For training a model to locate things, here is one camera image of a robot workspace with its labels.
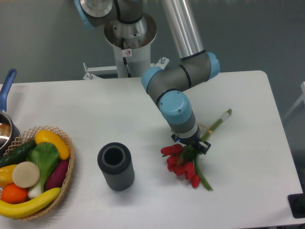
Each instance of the wicker basket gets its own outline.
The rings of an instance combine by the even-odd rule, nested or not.
[[[30,129],[28,131],[23,132],[22,134],[20,134],[19,137],[15,138],[15,141],[13,141],[11,143],[11,145],[5,151],[5,154],[9,154],[10,151],[15,149],[16,147],[20,146],[21,144],[27,142],[30,139],[33,139],[35,137],[36,133],[40,130],[43,130],[43,129],[50,130],[50,131],[58,134],[58,136],[60,136],[62,138],[62,140],[64,140],[64,142],[67,144],[67,146],[70,150],[68,171],[67,171],[67,174],[66,174],[66,178],[65,178],[65,180],[62,184],[61,192],[60,192],[59,196],[53,201],[53,203],[51,203],[50,205],[48,205],[44,209],[42,209],[42,210],[40,210],[40,211],[30,215],[30,216],[19,218],[21,220],[36,219],[38,217],[41,217],[41,216],[45,215],[49,211],[51,211],[60,202],[60,200],[63,198],[63,196],[64,196],[64,194],[67,190],[67,187],[68,187],[71,175],[72,175],[73,167],[74,167],[75,154],[74,154],[74,147],[73,147],[72,141],[65,132],[63,132],[59,128],[55,128],[55,127],[49,127],[49,126],[41,127],[40,126],[40,127],[35,127],[33,129]]]

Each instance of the lettuce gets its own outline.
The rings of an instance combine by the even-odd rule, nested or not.
[[[35,198],[44,192],[44,184],[58,164],[59,153],[54,144],[42,142],[29,152],[26,160],[37,165],[40,171],[38,182],[28,192],[29,198]]]

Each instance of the green leaf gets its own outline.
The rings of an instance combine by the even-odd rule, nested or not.
[[[178,164],[180,165],[182,162],[182,158],[183,158],[183,151],[180,153],[179,155],[179,159],[178,159]]]
[[[27,161],[33,162],[40,171],[39,181],[29,189],[29,197],[34,198],[43,192],[44,184],[59,161],[59,153],[52,143],[42,142],[29,152]]]
[[[193,161],[197,155],[197,150],[192,146],[184,146],[182,153],[185,161]]]
[[[208,190],[208,191],[213,191],[213,188],[209,184],[209,182],[205,179],[204,175],[202,174],[199,166],[198,166],[198,161],[199,161],[199,155],[197,155],[195,161],[194,161],[194,167],[195,167],[195,173],[200,177],[201,183],[203,186]]]

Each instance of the black cable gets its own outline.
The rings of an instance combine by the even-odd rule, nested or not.
[[[303,224],[300,224],[298,227],[296,227],[295,229],[301,229],[301,228],[303,228],[305,226],[305,223],[303,223]]]
[[[120,10],[120,6],[119,6],[119,3],[118,3],[118,0],[113,0],[113,3],[115,5],[117,18],[119,20],[119,19],[121,19],[121,10]]]
[[[121,38],[121,50],[124,50],[124,41],[125,41],[125,39],[122,37]],[[126,66],[126,71],[127,71],[128,78],[131,78],[132,75],[130,74],[129,67],[127,65],[126,57],[123,57],[123,62],[125,64],[125,66]]]

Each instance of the black cylinder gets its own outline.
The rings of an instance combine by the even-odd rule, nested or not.
[[[117,142],[105,145],[97,156],[97,163],[110,188],[123,191],[134,181],[132,156],[129,149]]]

